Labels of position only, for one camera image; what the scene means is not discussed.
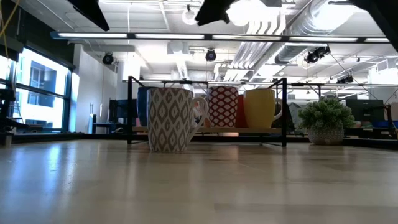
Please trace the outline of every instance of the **exposed ceiling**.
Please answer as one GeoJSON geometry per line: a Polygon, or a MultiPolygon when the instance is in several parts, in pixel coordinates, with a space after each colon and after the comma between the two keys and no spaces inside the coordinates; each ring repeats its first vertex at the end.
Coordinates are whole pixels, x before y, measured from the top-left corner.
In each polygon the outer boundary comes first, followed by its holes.
{"type": "MultiPolygon", "coordinates": [[[[308,0],[296,0],[295,6],[287,10],[287,21],[306,5],[308,0]]],[[[104,16],[111,28],[110,32],[128,32],[128,17],[130,32],[173,32],[173,33],[217,33],[217,34],[243,34],[248,26],[236,26],[233,23],[225,24],[222,21],[214,22],[205,26],[187,25],[182,21],[182,12],[185,6],[152,4],[108,4],[100,0],[99,3],[104,16]]],[[[88,19],[77,13],[67,0],[22,0],[21,7],[26,11],[44,21],[50,27],[62,32],[101,32],[88,19]]],[[[332,32],[332,35],[343,36],[383,36],[376,23],[367,12],[354,13],[347,22],[332,32]]],[[[87,51],[92,48],[101,49],[106,45],[133,45],[146,61],[142,73],[170,73],[176,70],[175,63],[167,60],[159,60],[160,55],[165,55],[167,41],[146,40],[97,40],[90,41],[91,46],[85,47],[87,51]]],[[[188,46],[214,48],[221,60],[231,61],[240,46],[239,42],[204,42],[188,41],[188,46]]],[[[355,67],[366,61],[374,61],[380,57],[397,55],[390,45],[358,45],[358,44],[331,44],[332,54],[344,68],[355,67]]],[[[125,52],[117,52],[115,56],[123,59],[125,52]]],[[[195,51],[194,57],[187,62],[188,70],[213,71],[216,62],[206,63],[205,52],[195,51]]],[[[343,69],[331,57],[324,58],[320,63],[309,69],[302,66],[302,59],[297,58],[297,66],[288,66],[282,70],[288,77],[323,77],[340,73],[343,69]]]]}

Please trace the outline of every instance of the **plant pot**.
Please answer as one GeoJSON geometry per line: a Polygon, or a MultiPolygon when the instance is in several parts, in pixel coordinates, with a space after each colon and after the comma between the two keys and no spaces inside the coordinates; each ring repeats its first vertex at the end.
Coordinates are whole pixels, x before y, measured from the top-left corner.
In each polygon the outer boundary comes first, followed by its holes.
{"type": "Polygon", "coordinates": [[[336,129],[309,129],[308,138],[316,145],[340,145],[344,139],[343,128],[336,129]]]}

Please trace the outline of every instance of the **black metal rack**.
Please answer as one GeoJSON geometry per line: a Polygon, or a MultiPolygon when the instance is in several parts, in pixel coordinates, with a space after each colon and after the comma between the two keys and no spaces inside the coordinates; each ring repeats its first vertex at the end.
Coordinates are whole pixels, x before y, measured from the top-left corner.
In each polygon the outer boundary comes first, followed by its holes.
{"type": "MultiPolygon", "coordinates": [[[[128,88],[127,88],[127,98],[128,98],[128,106],[127,106],[127,126],[130,127],[127,129],[127,143],[132,144],[132,141],[148,141],[148,137],[145,135],[135,135],[132,127],[132,115],[133,115],[133,105],[132,105],[132,82],[135,79],[133,77],[128,78],[128,88]]],[[[172,80],[172,81],[162,81],[164,86],[166,83],[178,83],[178,84],[203,84],[208,88],[209,82],[207,81],[191,81],[191,80],[172,80]]],[[[256,143],[280,143],[278,146],[285,147],[287,145],[287,79],[281,78],[274,84],[268,87],[271,89],[273,87],[278,87],[282,85],[282,129],[280,135],[278,136],[266,136],[267,133],[258,133],[256,136],[236,136],[236,137],[227,137],[227,136],[194,136],[192,141],[198,142],[256,142],[256,143]]]]}

